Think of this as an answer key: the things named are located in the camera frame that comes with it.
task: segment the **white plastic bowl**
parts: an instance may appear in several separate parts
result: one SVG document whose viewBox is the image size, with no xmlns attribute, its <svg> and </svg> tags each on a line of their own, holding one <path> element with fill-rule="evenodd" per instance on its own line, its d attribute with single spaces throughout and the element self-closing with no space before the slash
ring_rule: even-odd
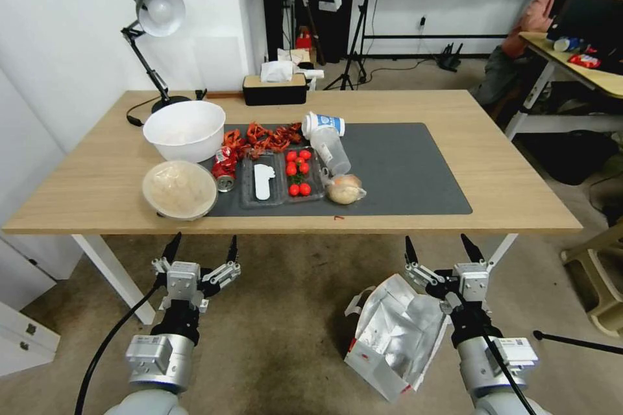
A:
<svg viewBox="0 0 623 415">
<path fill-rule="evenodd" d="M 158 164 L 143 178 L 143 196 L 157 212 L 177 220 L 203 217 L 218 199 L 216 180 L 205 167 L 187 161 Z"/>
<path fill-rule="evenodd" d="M 178 102 L 152 114 L 143 126 L 145 139 L 166 160 L 201 162 L 223 144 L 225 111 L 206 101 Z"/>
</svg>

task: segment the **tissue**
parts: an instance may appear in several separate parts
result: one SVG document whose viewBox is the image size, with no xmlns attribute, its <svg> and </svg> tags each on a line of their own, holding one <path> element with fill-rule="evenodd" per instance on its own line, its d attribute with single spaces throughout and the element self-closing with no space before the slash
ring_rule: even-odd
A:
<svg viewBox="0 0 623 415">
<path fill-rule="evenodd" d="M 292 80 L 292 62 L 266 62 L 262 64 L 260 81 L 287 82 Z"/>
</svg>

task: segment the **desk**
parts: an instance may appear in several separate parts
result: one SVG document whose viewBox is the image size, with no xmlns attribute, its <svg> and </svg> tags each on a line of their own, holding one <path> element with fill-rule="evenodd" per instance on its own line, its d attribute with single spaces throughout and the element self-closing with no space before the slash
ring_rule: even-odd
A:
<svg viewBox="0 0 623 415">
<path fill-rule="evenodd" d="M 333 216 L 205 217 L 193 222 L 159 218 L 142 198 L 140 187 L 145 173 L 162 158 L 141 130 L 125 120 L 127 109 L 153 95 L 126 92 L 3 227 L 13 234 L 71 234 L 130 306 L 142 293 L 102 234 L 506 233 L 490 258 L 495 264 L 518 233 L 581 229 L 467 91 L 317 91 L 308 94 L 306 104 L 294 106 L 248 107 L 240 98 L 213 101 L 225 109 L 227 123 L 241 126 L 250 121 L 297 121 L 310 110 L 340 115 L 347 125 L 423 122 L 472 206 L 470 215 L 357 216 L 337 221 Z M 147 114 L 139 116 L 144 121 Z M 137 315 L 151 323 L 154 311 L 146 303 Z"/>
<path fill-rule="evenodd" d="M 522 109 L 515 114 L 506 127 L 506 136 L 513 139 L 517 133 L 560 133 L 573 130 L 609 132 L 623 130 L 623 116 L 620 115 L 528 115 L 541 91 L 550 80 L 555 69 L 581 82 L 589 89 L 598 89 L 606 95 L 623 99 L 623 76 L 584 68 L 567 62 L 573 54 L 556 52 L 552 42 L 542 32 L 521 32 L 519 36 L 537 55 L 547 60 L 547 65 L 526 97 Z"/>
</svg>

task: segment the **stool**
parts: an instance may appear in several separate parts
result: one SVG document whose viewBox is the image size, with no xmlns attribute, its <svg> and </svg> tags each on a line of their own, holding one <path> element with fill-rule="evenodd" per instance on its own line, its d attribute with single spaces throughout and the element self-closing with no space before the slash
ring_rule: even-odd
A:
<svg viewBox="0 0 623 415">
<path fill-rule="evenodd" d="M 610 227 L 605 232 L 560 253 L 563 264 L 568 267 L 577 261 L 582 267 L 598 303 L 587 311 L 593 324 L 603 333 L 612 337 L 623 337 L 623 295 L 608 276 L 597 253 L 606 248 L 620 248 L 618 240 L 623 238 L 623 222 Z"/>
</svg>

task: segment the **black tissue box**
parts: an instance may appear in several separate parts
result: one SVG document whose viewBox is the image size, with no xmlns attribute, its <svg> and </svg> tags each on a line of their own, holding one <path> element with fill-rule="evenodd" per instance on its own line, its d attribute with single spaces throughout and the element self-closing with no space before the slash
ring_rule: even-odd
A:
<svg viewBox="0 0 623 415">
<path fill-rule="evenodd" d="M 263 83 L 259 76 L 249 75 L 242 83 L 242 92 L 249 106 L 304 104 L 307 83 L 302 73 L 292 75 L 291 81 L 283 83 Z"/>
</svg>

